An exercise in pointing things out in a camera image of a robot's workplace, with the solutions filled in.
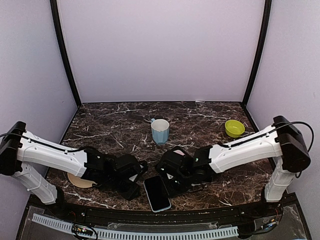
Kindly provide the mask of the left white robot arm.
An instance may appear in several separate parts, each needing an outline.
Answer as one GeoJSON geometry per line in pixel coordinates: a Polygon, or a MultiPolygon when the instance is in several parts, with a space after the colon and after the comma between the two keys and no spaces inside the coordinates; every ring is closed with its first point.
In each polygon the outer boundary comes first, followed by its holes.
{"type": "Polygon", "coordinates": [[[130,201],[140,195],[137,179],[143,173],[142,163],[131,154],[116,157],[94,147],[70,148],[41,139],[18,121],[0,136],[0,173],[18,180],[60,218],[67,218],[70,206],[64,193],[49,183],[32,164],[67,172],[81,180],[91,181],[98,189],[113,189],[130,201]]]}

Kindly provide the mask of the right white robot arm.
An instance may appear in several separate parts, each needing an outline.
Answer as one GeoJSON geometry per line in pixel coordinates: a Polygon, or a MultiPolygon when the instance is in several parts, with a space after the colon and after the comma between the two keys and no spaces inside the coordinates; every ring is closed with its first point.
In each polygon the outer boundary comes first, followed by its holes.
{"type": "Polygon", "coordinates": [[[263,188],[255,213],[266,217],[275,208],[297,173],[311,164],[310,149],[296,128],[298,121],[274,117],[273,124],[252,135],[228,143],[199,148],[190,156],[181,147],[166,151],[155,169],[162,177],[170,198],[186,193],[192,186],[211,182],[225,171],[261,159],[277,158],[269,182],[263,188]]]}

